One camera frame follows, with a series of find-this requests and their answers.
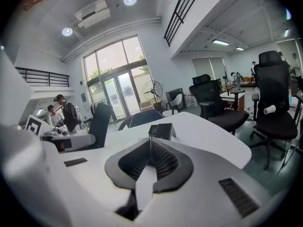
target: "railing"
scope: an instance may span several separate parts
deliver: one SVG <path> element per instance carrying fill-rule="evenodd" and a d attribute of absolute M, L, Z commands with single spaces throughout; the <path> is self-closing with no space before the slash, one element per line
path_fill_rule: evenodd
<path fill-rule="evenodd" d="M 174 13 L 171 16 L 169 25 L 164 35 L 164 39 L 166 39 L 166 42 L 169 46 L 180 25 L 184 24 L 184 18 L 194 2 L 195 0 L 178 0 L 178 3 L 175 7 Z"/>
<path fill-rule="evenodd" d="M 69 87 L 68 75 L 59 73 L 15 67 L 31 86 Z"/>

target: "ceiling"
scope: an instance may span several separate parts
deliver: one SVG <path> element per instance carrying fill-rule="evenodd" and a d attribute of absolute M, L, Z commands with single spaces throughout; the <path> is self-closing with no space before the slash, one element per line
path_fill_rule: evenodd
<path fill-rule="evenodd" d="M 15 20 L 16 24 L 19 22 L 19 26 L 15 26 L 11 30 L 23 30 L 24 33 L 29 33 L 29 31 L 37 31 L 39 34 L 43 33 L 53 41 L 53 44 L 61 47 L 60 49 L 65 55 L 77 44 L 80 44 L 81 41 L 75 33 L 69 37 L 63 36 L 62 30 L 68 26 L 75 28 L 79 21 L 74 14 L 95 1 L 97 0 L 45 0 L 36 4 L 29 11 L 21 11 L 20 9 Z M 155 17 L 158 0 L 137 0 L 133 6 L 126 6 L 123 0 L 105 1 L 110 9 L 111 17 L 89 28 L 77 28 L 76 31 L 83 41 L 110 27 Z M 25 24 L 29 24 L 32 28 L 26 30 Z"/>
<path fill-rule="evenodd" d="M 286 28 L 289 36 L 297 35 L 277 0 L 221 0 L 182 52 L 240 52 L 237 46 L 247 49 L 284 38 Z M 229 45 L 214 44 L 214 39 Z"/>

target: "desk surface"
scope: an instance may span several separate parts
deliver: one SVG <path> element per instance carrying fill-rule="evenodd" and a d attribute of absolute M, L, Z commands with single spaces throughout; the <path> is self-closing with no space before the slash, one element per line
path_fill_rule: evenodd
<path fill-rule="evenodd" d="M 108 133 L 105 146 L 127 143 L 148 137 L 152 124 L 172 123 L 177 136 L 172 141 L 215 153 L 243 169 L 251 158 L 251 150 L 242 141 L 219 126 L 191 113 L 179 113 L 151 123 Z"/>
<path fill-rule="evenodd" d="M 240 99 L 241 97 L 244 96 L 244 94 L 245 94 L 245 93 L 239 93 L 238 98 Z M 220 96 L 221 96 L 222 98 L 235 98 L 235 94 L 229 93 L 229 96 L 228 96 L 227 92 L 221 93 Z"/>

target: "fluorescent light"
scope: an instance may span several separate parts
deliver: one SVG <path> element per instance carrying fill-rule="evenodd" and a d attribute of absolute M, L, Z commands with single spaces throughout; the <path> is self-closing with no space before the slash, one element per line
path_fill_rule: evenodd
<path fill-rule="evenodd" d="M 64 30 L 62 30 L 62 34 L 64 36 L 70 36 L 70 35 L 72 35 L 72 29 L 69 27 L 66 27 L 66 28 L 64 28 Z"/>
<path fill-rule="evenodd" d="M 286 19 L 289 20 L 289 19 L 291 19 L 291 18 L 292 18 L 291 13 L 289 12 L 288 9 L 286 9 Z"/>
<path fill-rule="evenodd" d="M 285 30 L 284 37 L 287 37 L 288 34 L 289 34 L 289 29 L 287 28 L 287 29 Z"/>
<path fill-rule="evenodd" d="M 124 0 L 123 2 L 125 5 L 131 6 L 134 5 L 137 2 L 137 0 Z"/>
<path fill-rule="evenodd" d="M 39 114 L 42 112 L 42 110 L 43 110 L 43 109 L 40 108 L 39 111 L 38 111 L 38 113 L 37 113 L 37 115 L 39 115 Z"/>
<path fill-rule="evenodd" d="M 229 43 L 224 42 L 224 41 L 221 41 L 221 40 L 213 40 L 213 43 L 216 43 L 216 44 L 223 44 L 223 45 L 229 45 Z"/>

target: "paper roll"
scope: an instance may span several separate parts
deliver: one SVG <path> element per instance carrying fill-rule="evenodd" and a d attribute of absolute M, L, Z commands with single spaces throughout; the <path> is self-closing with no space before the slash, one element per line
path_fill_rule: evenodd
<path fill-rule="evenodd" d="M 274 113 L 275 111 L 276 111 L 276 106 L 271 105 L 270 107 L 264 109 L 264 114 L 271 114 Z"/>

